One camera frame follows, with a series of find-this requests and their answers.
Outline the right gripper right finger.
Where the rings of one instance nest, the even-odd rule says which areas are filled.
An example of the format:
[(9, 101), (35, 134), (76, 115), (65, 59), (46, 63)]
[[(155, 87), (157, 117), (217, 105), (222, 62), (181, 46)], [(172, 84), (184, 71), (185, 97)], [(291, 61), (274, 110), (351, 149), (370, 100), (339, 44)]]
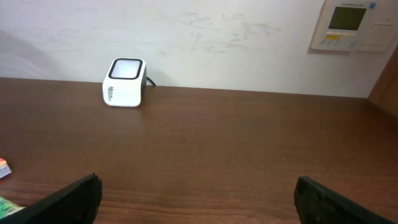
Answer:
[(301, 224), (393, 224), (307, 176), (298, 178), (294, 204)]

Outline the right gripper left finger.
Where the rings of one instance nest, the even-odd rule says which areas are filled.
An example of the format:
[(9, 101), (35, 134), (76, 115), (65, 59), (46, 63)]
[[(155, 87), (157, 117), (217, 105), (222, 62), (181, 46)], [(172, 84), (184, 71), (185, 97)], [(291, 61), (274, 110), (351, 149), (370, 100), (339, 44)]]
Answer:
[(92, 173), (2, 218), (1, 224), (92, 224), (100, 207), (102, 193), (102, 181)]

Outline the teal tissue pack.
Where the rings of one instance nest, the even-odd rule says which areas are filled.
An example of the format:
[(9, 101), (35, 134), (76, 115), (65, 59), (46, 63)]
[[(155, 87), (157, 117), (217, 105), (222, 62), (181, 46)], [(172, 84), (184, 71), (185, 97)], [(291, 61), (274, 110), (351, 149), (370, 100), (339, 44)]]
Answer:
[(0, 219), (12, 215), (22, 209), (24, 209), (24, 207), (19, 206), (6, 198), (0, 197)]

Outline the orange tissue pack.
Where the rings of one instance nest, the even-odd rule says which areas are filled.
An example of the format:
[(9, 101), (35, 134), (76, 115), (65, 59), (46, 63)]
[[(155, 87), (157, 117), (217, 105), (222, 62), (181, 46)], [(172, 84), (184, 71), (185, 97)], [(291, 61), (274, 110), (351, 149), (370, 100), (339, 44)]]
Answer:
[(0, 158), (0, 178), (2, 179), (11, 173), (12, 173), (12, 171), (11, 171), (7, 161), (3, 158)]

